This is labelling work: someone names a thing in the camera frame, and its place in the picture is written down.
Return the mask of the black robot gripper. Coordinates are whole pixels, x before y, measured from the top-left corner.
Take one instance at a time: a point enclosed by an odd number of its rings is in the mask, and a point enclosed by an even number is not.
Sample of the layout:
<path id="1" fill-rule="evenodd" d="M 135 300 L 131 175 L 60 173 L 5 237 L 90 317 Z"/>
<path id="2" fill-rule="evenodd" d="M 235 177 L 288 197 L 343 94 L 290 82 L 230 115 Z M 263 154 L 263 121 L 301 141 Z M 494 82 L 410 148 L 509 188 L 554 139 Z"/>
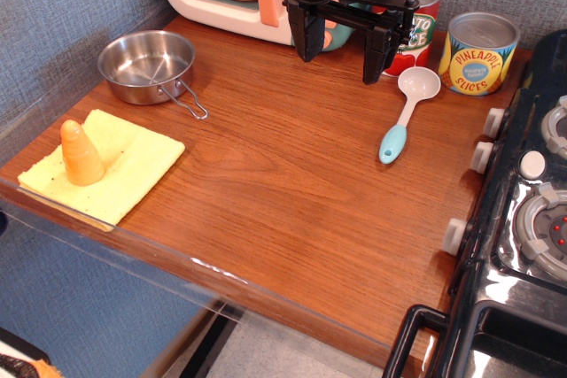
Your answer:
<path id="1" fill-rule="evenodd" d="M 376 83 L 389 68 L 400 42 L 413 30 L 418 0 L 283 0 L 299 57 L 310 62 L 322 51 L 325 21 L 366 32 L 362 81 Z"/>

